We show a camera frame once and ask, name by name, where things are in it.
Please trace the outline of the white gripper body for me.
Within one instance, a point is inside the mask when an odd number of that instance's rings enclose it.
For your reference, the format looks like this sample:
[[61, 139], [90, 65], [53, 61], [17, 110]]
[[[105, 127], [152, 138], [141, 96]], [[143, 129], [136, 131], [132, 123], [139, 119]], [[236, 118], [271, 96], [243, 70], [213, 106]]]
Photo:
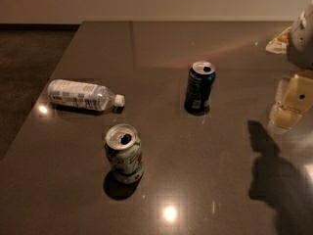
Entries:
[[313, 69], [313, 1], [292, 23], [288, 60], [303, 69]]

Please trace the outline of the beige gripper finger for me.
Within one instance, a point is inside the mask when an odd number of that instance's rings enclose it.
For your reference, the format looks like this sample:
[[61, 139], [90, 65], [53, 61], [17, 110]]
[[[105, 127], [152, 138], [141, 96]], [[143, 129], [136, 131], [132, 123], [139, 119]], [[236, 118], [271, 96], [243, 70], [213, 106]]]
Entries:
[[291, 27], [284, 29], [266, 45], [266, 51], [273, 54], [286, 54], [289, 46]]
[[313, 73], [283, 77], [278, 84], [268, 128], [290, 130], [313, 107]]

